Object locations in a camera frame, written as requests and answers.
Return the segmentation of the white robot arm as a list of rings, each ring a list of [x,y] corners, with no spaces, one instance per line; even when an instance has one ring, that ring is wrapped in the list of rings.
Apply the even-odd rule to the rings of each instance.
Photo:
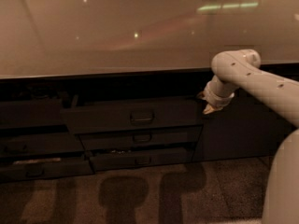
[[[299,224],[299,82],[260,69],[253,49],[224,51],[212,59],[214,77],[197,94],[210,114],[230,104],[239,88],[296,127],[273,159],[263,205],[262,224]]]

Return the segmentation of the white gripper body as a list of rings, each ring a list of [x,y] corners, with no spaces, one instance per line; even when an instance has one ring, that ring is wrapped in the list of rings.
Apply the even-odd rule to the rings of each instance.
[[[211,88],[210,84],[207,84],[204,89],[204,96],[209,105],[214,108],[221,108],[230,104],[232,99],[235,97],[235,94],[232,93],[229,96],[221,97]]]

